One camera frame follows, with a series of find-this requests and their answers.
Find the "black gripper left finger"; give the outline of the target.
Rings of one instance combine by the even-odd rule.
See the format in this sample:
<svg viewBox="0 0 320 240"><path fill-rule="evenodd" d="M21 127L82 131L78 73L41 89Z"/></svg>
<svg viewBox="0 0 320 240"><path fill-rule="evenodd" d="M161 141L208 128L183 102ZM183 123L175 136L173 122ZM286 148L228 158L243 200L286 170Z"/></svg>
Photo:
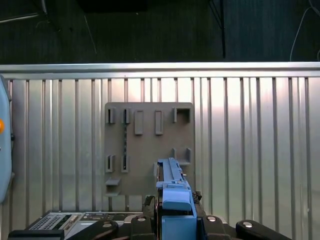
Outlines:
<svg viewBox="0 0 320 240"><path fill-rule="evenodd" d="M99 220L70 236L69 240L155 240L155 200L147 196L142 214L130 214L122 223L114 219Z"/></svg>

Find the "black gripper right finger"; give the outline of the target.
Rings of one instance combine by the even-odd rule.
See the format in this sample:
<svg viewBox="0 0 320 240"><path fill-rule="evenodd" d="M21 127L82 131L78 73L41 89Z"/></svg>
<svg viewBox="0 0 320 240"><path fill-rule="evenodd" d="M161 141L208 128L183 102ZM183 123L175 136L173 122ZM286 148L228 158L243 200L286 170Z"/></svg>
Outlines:
<svg viewBox="0 0 320 240"><path fill-rule="evenodd" d="M207 215L200 203L199 191L192 193L197 214L198 240L290 240L289 237L276 232L253 220L238 221L235 227L215 215Z"/></svg>

